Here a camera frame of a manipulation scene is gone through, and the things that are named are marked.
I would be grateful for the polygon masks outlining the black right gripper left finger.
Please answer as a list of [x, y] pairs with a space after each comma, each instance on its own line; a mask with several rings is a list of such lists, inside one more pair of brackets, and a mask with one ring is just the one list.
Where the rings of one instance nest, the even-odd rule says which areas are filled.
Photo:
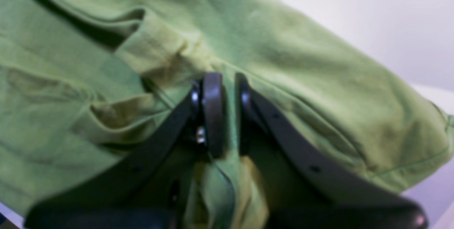
[[192, 170], [224, 152], [222, 75], [206, 73], [159, 128], [115, 166], [42, 201], [27, 229], [179, 229]]

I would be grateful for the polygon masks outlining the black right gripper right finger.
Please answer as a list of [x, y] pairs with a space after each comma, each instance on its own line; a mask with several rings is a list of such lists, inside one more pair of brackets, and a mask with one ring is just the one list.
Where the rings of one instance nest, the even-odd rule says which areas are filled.
[[347, 171], [326, 157], [283, 113], [235, 75], [239, 154], [265, 185], [266, 229], [426, 229], [415, 202]]

